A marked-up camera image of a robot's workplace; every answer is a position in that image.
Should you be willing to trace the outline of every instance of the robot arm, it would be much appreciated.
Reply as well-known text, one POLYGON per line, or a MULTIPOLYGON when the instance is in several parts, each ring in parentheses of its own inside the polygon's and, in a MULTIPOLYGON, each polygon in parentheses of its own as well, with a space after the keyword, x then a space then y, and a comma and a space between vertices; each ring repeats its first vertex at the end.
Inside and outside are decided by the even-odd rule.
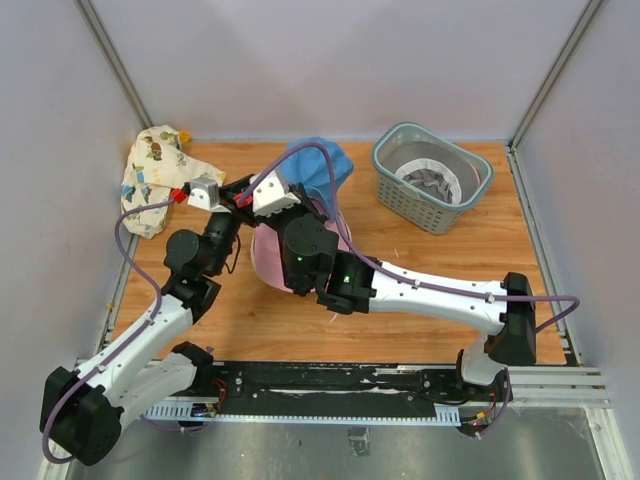
MULTIPOLYGON (((40 430, 45 430, 61 398, 77 386, 53 419, 49 435, 85 465, 101 460, 122 430, 158 401, 178 391, 197 393, 211 385, 213 357, 188 342, 176 346, 153 368, 144 367, 211 308, 221 287, 210 277, 222 272, 243 223, 273 228, 278 233, 285 285, 299 295, 315 289, 318 303, 331 311, 411 312, 480 330, 476 343, 459 357, 463 382, 489 385, 504 365, 535 363, 532 304, 493 303, 397 282, 356 255, 339 251, 338 235, 324 227, 326 217, 318 213, 302 186, 291 188, 277 171, 260 183, 249 201, 239 204, 242 191, 253 180, 247 176, 219 188, 212 180, 199 178, 185 187, 188 203, 212 215, 202 235, 179 230, 167 242, 164 264, 171 276, 162 288, 158 315, 150 319, 149 309, 77 370, 60 367, 48 377, 40 430), (111 357, 113 361, 105 365, 104 359, 111 357), (81 382, 95 371, 86 383, 81 382)), ((386 270, 432 284, 496 296, 529 293, 526 277, 519 274, 509 274, 503 282, 466 282, 371 260, 386 270)))

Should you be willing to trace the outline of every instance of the wire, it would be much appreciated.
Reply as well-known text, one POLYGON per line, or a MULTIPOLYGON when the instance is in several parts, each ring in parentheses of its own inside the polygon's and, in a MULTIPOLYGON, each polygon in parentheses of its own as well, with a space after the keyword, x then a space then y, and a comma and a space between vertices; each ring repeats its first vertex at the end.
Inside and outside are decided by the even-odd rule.
POLYGON ((242 242, 240 241, 240 235, 236 235, 236 240, 238 241, 238 248, 236 249, 236 257, 233 259, 233 266, 229 268, 229 265, 224 264, 227 267, 227 272, 232 274, 236 270, 236 264, 238 263, 238 257, 240 256, 240 249, 242 248, 242 242))
POLYGON ((227 382, 225 382, 221 378, 217 378, 215 380, 215 384, 220 389, 220 393, 218 393, 218 408, 217 408, 218 413, 220 413, 220 409, 222 408, 222 403, 227 399, 227 392, 229 391, 229 388, 227 387, 227 382))
MULTIPOLYGON (((227 382, 225 382, 221 378, 217 378, 217 379, 214 380, 214 383, 220 389, 220 393, 218 394, 218 407, 216 408, 218 413, 220 413, 220 408, 222 407, 222 403, 227 398, 227 390, 228 390, 227 382)), ((207 423, 204 423, 203 425, 194 425, 192 427, 182 427, 182 426, 180 426, 180 427, 165 427, 164 425, 160 425, 158 423, 155 423, 155 422, 149 420, 144 415, 140 415, 140 420, 142 420, 144 423, 149 425, 154 430, 158 430, 159 432, 168 432, 168 433, 199 432, 200 430, 203 430, 203 429, 207 428, 210 425, 210 422, 207 422, 207 423)))
POLYGON ((495 390, 491 390, 491 398, 492 398, 492 403, 491 403, 491 408, 484 410, 480 413, 475 414, 472 417, 460 417, 460 420, 462 421, 462 423, 472 423, 474 421, 477 421, 481 418, 486 417, 487 415, 489 415, 490 413, 493 412, 493 414, 495 415, 495 409, 496 409, 496 405, 498 403, 498 396, 496 395, 496 391, 495 390))
MULTIPOLYGON (((284 153, 282 153, 282 155, 280 155, 273 162, 271 162, 267 166, 267 168, 264 169, 256 177, 256 179, 242 193, 242 195, 238 199, 237 203, 238 204, 242 204, 249 197, 249 195, 251 195, 253 193, 253 191, 256 188, 258 188, 258 185, 260 185, 260 183, 266 178, 267 175, 269 175, 269 173, 271 173, 273 170, 275 170, 278 165, 280 165, 282 162, 284 162, 291 155, 293 155, 294 153, 297 153, 300 150, 303 150, 305 148, 317 148, 318 150, 320 150, 320 152, 322 152, 322 155, 324 156, 324 160, 325 160, 325 162, 327 164, 327 170, 328 170, 328 173, 329 173, 329 184, 331 186, 331 200, 333 202, 334 218, 338 218, 338 216, 337 216, 338 212, 339 212, 338 195, 337 195, 338 188, 337 188, 337 185, 336 185, 336 177, 335 177, 335 172, 333 170, 333 164, 331 163, 331 155, 329 154, 328 150, 324 147, 324 145, 322 145, 321 143, 318 143, 318 142, 303 142, 303 143, 300 143, 300 144, 296 145, 295 147, 290 148, 289 150, 285 151, 284 153)), ((347 235, 347 233, 346 233, 346 231, 344 229, 344 225, 342 225, 341 222, 336 222, 336 226, 338 227, 338 232, 340 233, 340 236, 342 237, 342 240, 349 247, 349 250, 351 250, 351 252, 353 252, 353 254, 356 257, 358 257, 364 264, 368 265, 369 267, 373 268, 374 270, 376 270, 376 271, 378 271, 380 273, 383 273, 384 275, 386 275, 386 276, 388 276, 390 278, 393 278, 394 280, 397 280, 398 282, 401 282, 401 283, 406 283, 406 284, 409 284, 409 285, 412 285, 412 286, 416 286, 416 287, 420 287, 420 288, 426 288, 426 289, 429 289, 429 290, 435 290, 437 292, 442 292, 442 293, 450 293, 450 294, 454 294, 454 295, 462 295, 462 296, 471 297, 471 298, 478 298, 478 299, 485 300, 487 302, 493 302, 493 301, 502 301, 502 302, 571 302, 571 305, 569 307, 567 307, 566 309, 564 309, 563 311, 561 311, 557 315, 554 315, 553 317, 551 317, 549 320, 545 321, 544 323, 540 324, 536 328, 536 333, 538 333, 541 330, 545 329, 549 325, 553 325, 554 323, 556 323, 559 320, 563 319, 564 317, 569 315, 571 312, 575 311, 578 308, 578 306, 580 305, 580 299, 578 297, 574 296, 574 295, 543 295, 543 296, 535 296, 535 295, 495 295, 494 296, 491 293, 473 292, 473 291, 470 291, 470 290, 463 290, 463 289, 460 289, 460 288, 447 287, 447 286, 444 286, 444 285, 437 285, 437 284, 434 284, 434 283, 421 282, 419 280, 415 280, 415 279, 412 279, 412 278, 404 277, 404 276, 399 275, 399 274, 397 274, 395 272, 387 270, 386 268, 378 265, 377 263, 375 263, 372 260, 370 260, 369 258, 367 258, 362 252, 360 252, 360 250, 358 250, 353 245, 353 243, 351 243, 351 240, 349 240, 349 236, 347 235)))
POLYGON ((62 395, 62 397, 60 397, 60 400, 58 400, 58 402, 54 405, 53 409, 51 410, 51 413, 49 413, 49 418, 47 418, 47 421, 45 422, 45 425, 42 431, 42 453, 44 454, 45 458, 53 464, 62 465, 64 463, 69 463, 70 461, 73 460, 73 455, 65 458, 56 457, 51 452, 51 449, 49 448, 49 438, 51 437, 51 430, 53 429, 53 424, 55 423, 56 417, 60 413, 60 410, 62 410, 62 408, 69 401, 69 399, 78 390, 80 390, 80 388, 82 388, 83 385, 85 385, 89 380, 91 380, 94 376, 96 376, 100 372, 100 369, 102 367, 106 367, 107 365, 109 365, 115 357, 117 357, 125 348, 127 348, 127 346, 129 346, 136 338, 138 338, 142 334, 142 332, 145 331, 145 329, 151 324, 151 321, 153 320, 153 318, 158 314, 158 311, 160 310, 160 306, 162 303, 162 292, 160 291, 160 286, 156 283, 156 281, 153 278, 151 278, 146 272, 144 272, 134 262, 134 260, 127 253, 127 250, 124 248, 124 245, 122 244, 122 239, 120 238, 120 225, 122 225, 122 222, 124 221, 124 219, 129 215, 143 212, 145 210, 152 210, 155 208, 166 207, 168 205, 171 205, 173 202, 174 202, 173 198, 169 198, 164 202, 140 206, 122 213, 122 215, 120 215, 120 217, 116 221, 114 231, 116 236, 116 244, 118 245, 118 250, 120 250, 120 253, 124 257, 125 261, 129 265, 131 265, 131 268, 133 268, 136 272, 142 275, 142 277, 145 280, 147 280, 151 284, 151 286, 154 288, 156 292, 156 302, 155 302, 155 305, 153 306, 153 309, 151 310, 149 318, 146 319, 144 322, 142 322, 142 324, 131 335, 125 338, 120 345, 115 347, 113 349, 113 352, 107 355, 98 365, 96 365, 93 369, 91 369, 89 373, 87 373, 84 377, 78 379, 78 381, 69 390, 67 390, 67 392, 64 395, 62 395))
POLYGON ((509 399, 511 398, 511 376, 509 375, 509 369, 506 367, 504 369, 504 375, 507 382, 507 393, 505 395, 504 402, 502 402, 502 406, 500 407, 498 414, 493 418, 491 423, 487 425, 487 427, 484 430, 477 433, 478 437, 485 437, 487 433, 493 430, 496 424, 498 423, 498 421, 502 418, 502 416, 507 411, 507 405, 509 404, 509 399))

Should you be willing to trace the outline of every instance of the blue cloth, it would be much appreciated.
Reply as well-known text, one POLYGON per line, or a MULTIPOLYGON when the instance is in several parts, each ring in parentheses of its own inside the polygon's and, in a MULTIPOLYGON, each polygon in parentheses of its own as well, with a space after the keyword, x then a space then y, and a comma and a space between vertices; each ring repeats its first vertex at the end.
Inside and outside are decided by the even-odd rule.
MULTIPOLYGON (((336 176, 336 186, 340 186, 353 172, 353 162, 347 157, 337 143, 322 137, 309 137, 289 144, 287 149, 303 142, 318 142, 322 144, 331 156, 331 164, 336 176)), ((335 220, 334 204, 331 200, 331 185, 329 172, 324 155, 317 148, 305 148, 294 153, 280 164, 280 172, 294 185, 301 183, 310 198, 319 200, 327 210, 329 217, 335 220)))

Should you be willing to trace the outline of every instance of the plastic basket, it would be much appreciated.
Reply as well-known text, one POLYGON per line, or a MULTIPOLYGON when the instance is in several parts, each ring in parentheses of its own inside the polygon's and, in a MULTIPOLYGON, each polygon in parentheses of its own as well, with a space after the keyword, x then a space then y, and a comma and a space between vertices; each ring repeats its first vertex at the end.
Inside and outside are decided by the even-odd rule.
POLYGON ((377 197, 387 207, 428 232, 442 235, 449 231, 458 217, 473 208, 493 181, 493 168, 484 158, 474 155, 436 135, 416 123, 399 123, 392 127, 373 147, 373 166, 377 170, 377 197), (395 176, 384 163, 395 156, 394 161, 406 162, 421 156, 439 160, 437 155, 449 160, 459 159, 470 164, 477 174, 477 188, 466 192, 463 201, 453 205, 428 195, 408 182, 395 176))

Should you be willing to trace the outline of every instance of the red connector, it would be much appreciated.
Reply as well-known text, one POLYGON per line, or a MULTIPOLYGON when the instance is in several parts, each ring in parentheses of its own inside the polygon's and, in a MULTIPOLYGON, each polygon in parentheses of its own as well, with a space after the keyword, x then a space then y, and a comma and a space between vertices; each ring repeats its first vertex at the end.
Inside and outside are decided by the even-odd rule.
POLYGON ((171 190, 171 198, 173 198, 176 203, 182 203, 187 198, 187 194, 179 188, 174 188, 171 190))
POLYGON ((253 196, 249 195, 246 200, 244 202, 242 202, 242 204, 239 203, 240 201, 240 197, 242 196, 242 193, 239 193, 238 195, 236 195, 235 197, 233 197, 233 201, 236 202, 236 206, 238 208, 242 208, 242 207, 246 207, 247 205, 249 205, 252 201, 253 201, 253 196))

